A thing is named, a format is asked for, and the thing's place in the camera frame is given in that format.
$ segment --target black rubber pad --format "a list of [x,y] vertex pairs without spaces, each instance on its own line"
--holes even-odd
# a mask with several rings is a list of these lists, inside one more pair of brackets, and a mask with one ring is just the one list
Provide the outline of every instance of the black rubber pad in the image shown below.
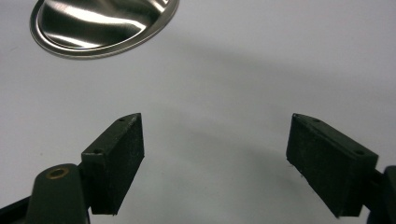
[[336,217],[357,217],[378,156],[325,122],[294,114],[288,161]]

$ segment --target brass screw hole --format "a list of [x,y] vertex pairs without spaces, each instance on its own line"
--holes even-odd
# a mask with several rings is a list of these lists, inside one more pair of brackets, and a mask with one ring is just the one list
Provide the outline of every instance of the brass screw hole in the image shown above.
[[101,154],[101,153],[103,153],[103,150],[101,148],[96,148],[96,149],[93,150],[93,153]]

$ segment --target screw hole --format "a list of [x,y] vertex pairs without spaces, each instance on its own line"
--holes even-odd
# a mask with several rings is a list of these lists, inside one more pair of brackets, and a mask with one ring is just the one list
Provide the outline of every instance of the screw hole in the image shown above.
[[362,150],[355,150],[355,153],[360,156],[364,155],[364,152]]
[[103,153],[103,150],[102,150],[101,148],[96,148],[96,149],[93,151],[93,153],[95,153],[95,154],[101,154],[101,153]]
[[61,167],[54,170],[51,170],[47,173],[48,179],[58,179],[62,178],[69,173],[69,169]]

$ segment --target stainless steel bowl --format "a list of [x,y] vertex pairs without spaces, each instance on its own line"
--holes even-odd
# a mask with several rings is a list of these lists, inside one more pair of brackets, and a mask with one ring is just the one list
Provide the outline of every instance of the stainless steel bowl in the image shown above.
[[172,19],[178,0],[39,0],[30,28],[59,56],[106,57],[147,41]]

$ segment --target white background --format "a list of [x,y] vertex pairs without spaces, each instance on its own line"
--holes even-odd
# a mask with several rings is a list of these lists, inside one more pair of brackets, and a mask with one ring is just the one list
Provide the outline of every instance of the white background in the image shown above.
[[181,0],[149,42],[91,61],[40,48],[34,5],[0,2],[0,207],[141,112],[146,158],[93,224],[365,223],[333,217],[285,153],[302,113],[396,163],[395,1]]

